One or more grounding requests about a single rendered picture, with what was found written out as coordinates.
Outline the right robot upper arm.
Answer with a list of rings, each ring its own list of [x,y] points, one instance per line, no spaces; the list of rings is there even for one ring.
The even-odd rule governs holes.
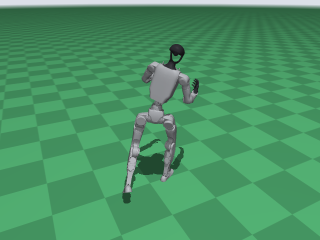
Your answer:
[[[191,104],[191,88],[190,88],[190,78],[188,75],[180,73],[178,82],[182,87],[183,92],[183,103]]]

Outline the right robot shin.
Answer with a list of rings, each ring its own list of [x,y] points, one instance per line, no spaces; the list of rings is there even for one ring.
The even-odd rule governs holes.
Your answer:
[[[166,177],[169,175],[169,169],[170,169],[171,163],[172,163],[174,155],[175,155],[175,150],[176,150],[176,143],[173,142],[170,146],[170,151],[165,150],[165,152],[164,152],[163,175],[165,175]]]

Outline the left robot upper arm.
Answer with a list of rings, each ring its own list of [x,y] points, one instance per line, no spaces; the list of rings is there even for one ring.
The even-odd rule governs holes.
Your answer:
[[[149,83],[150,81],[151,81],[151,76],[152,76],[152,74],[154,73],[154,71],[155,71],[155,68],[156,68],[156,66],[158,65],[159,63],[158,62],[156,62],[156,61],[154,61],[154,62],[152,62],[151,64],[149,64],[148,66],[147,66],[147,69],[145,70],[145,72],[144,72],[144,75],[142,76],[142,81],[144,82],[144,83]]]

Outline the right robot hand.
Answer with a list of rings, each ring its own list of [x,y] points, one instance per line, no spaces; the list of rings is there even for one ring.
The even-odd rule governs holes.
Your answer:
[[[195,81],[196,80],[196,81]],[[193,80],[194,82],[192,82],[192,83],[194,83],[194,85],[192,84],[192,86],[194,87],[194,89],[193,89],[193,92],[195,93],[195,94],[197,94],[198,93],[198,88],[199,88],[199,80],[198,79],[196,79],[195,78],[195,80]]]

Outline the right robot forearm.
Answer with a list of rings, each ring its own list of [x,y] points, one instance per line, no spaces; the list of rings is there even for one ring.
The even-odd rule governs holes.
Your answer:
[[[194,91],[191,92],[191,94],[190,94],[190,102],[191,102],[191,103],[194,102],[194,99],[196,98],[197,95],[198,95],[198,93],[195,94]]]

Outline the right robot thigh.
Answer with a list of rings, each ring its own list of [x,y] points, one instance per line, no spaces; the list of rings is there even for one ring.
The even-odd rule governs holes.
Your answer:
[[[176,143],[177,137],[177,126],[175,123],[174,116],[172,114],[164,114],[162,124],[165,127],[165,131],[168,138],[168,140],[165,142],[164,147],[165,149],[170,151],[171,144],[173,142]]]

